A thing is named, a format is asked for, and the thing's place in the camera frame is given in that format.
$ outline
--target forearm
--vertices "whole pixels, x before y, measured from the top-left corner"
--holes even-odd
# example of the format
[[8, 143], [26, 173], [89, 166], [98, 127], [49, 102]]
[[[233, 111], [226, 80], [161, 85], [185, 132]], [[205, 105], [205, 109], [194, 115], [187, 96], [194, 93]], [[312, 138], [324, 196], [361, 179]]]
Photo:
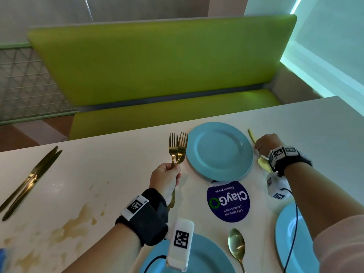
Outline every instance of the forearm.
[[63, 273], [128, 272], [140, 249], [138, 236], [125, 225], [116, 224]]
[[306, 163], [289, 165], [284, 175], [313, 239], [344, 218], [364, 214], [359, 202]]

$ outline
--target green cushion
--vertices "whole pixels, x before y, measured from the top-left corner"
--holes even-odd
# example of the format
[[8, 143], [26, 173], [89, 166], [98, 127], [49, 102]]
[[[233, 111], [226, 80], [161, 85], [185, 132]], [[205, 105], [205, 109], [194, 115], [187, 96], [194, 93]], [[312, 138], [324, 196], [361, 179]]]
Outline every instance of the green cushion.
[[29, 31], [28, 39], [67, 99], [83, 106], [269, 82], [296, 19], [275, 15], [39, 27]]
[[97, 110], [75, 115], [69, 140], [280, 105], [268, 90]]

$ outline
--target cable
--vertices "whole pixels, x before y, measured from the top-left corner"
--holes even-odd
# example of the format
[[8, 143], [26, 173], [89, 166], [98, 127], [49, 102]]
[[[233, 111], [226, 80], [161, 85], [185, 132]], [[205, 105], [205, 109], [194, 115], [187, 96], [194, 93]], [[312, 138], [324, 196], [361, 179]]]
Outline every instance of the cable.
[[[283, 188], [283, 189], [281, 189], [281, 190], [282, 190], [282, 191], [283, 191], [283, 190], [289, 191], [289, 192], [293, 195], [293, 193], [292, 193], [289, 189], [287, 189], [287, 188]], [[293, 235], [293, 240], [292, 240], [292, 246], [291, 246], [291, 249], [289, 250], [288, 258], [287, 258], [286, 265], [285, 265], [285, 267], [284, 267], [283, 273], [286, 273], [287, 266], [288, 266], [288, 262], [289, 262], [289, 258], [291, 257], [291, 254], [292, 254], [292, 250], [293, 250], [293, 246], [294, 246], [294, 241], [296, 240], [297, 226], [298, 226], [298, 207], [297, 207], [297, 204], [296, 204], [296, 227], [295, 227], [295, 229], [294, 229], [294, 235]]]
[[155, 262], [157, 259], [166, 259], [167, 256], [166, 255], [160, 255], [158, 257], [155, 257], [147, 266], [147, 268], [144, 270], [144, 273], [147, 273], [149, 267], [152, 265], [153, 262]]

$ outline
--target round sticker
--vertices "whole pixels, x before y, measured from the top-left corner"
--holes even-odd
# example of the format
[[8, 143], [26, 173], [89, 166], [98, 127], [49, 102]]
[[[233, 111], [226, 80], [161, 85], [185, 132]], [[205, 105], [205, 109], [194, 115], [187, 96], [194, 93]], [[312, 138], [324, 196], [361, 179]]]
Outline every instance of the round sticker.
[[209, 187], [207, 203], [214, 215], [226, 222], [242, 220], [250, 208], [248, 192], [238, 181]]

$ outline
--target wrist-mounted device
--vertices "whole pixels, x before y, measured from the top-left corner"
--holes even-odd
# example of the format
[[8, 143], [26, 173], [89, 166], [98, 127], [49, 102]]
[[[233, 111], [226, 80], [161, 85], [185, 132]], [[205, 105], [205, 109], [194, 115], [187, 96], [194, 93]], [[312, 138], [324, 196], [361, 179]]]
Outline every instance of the wrist-mounted device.
[[284, 176], [284, 170], [287, 166], [304, 162], [312, 166], [312, 161], [303, 152], [295, 147], [277, 147], [269, 152], [269, 164], [273, 172], [278, 172], [278, 176]]
[[168, 211], [165, 199], [156, 189], [149, 188], [135, 197], [121, 212], [115, 224], [122, 223], [134, 231], [144, 244], [160, 243], [168, 232]]

